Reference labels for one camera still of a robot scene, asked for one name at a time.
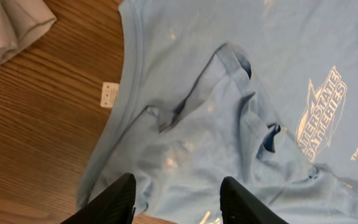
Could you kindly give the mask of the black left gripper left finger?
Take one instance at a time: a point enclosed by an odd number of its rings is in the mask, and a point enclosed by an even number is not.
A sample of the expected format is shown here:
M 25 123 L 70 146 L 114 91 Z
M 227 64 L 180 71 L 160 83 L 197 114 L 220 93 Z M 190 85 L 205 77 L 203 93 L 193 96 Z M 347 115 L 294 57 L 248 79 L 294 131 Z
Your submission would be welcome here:
M 135 193 L 135 176 L 125 173 L 62 224 L 131 224 Z

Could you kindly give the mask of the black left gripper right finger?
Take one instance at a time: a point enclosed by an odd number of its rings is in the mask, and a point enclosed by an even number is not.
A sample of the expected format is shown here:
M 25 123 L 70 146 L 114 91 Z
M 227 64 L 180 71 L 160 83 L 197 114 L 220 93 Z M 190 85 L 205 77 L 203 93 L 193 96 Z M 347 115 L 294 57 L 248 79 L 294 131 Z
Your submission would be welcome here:
M 220 210 L 223 224 L 287 224 L 230 176 L 221 183 Z

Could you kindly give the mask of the light blue t-shirt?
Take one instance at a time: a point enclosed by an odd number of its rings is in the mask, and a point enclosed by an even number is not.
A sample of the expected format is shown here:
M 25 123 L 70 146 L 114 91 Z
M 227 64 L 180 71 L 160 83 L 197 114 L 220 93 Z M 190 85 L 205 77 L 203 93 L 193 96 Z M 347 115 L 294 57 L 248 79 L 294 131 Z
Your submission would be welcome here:
M 358 1 L 124 1 L 119 93 L 83 208 L 221 223 L 231 176 L 288 223 L 358 223 Z

